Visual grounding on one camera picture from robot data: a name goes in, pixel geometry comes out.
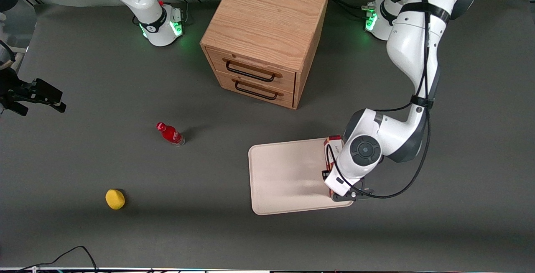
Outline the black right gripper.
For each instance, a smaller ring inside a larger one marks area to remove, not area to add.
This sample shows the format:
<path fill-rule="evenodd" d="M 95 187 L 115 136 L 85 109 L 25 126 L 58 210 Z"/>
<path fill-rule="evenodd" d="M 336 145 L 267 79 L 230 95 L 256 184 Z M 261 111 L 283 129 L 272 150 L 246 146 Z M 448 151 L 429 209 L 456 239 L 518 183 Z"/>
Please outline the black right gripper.
<path fill-rule="evenodd" d="M 0 71 L 0 96 L 1 105 L 5 110 L 12 111 L 21 116 L 26 116 L 28 107 L 7 100 L 10 97 L 9 90 L 22 91 L 23 96 L 28 97 L 31 103 L 46 104 L 54 108 L 59 113 L 65 113 L 66 104 L 61 101 L 63 92 L 42 79 L 35 79 L 32 83 L 19 79 L 13 69 L 2 69 Z"/>

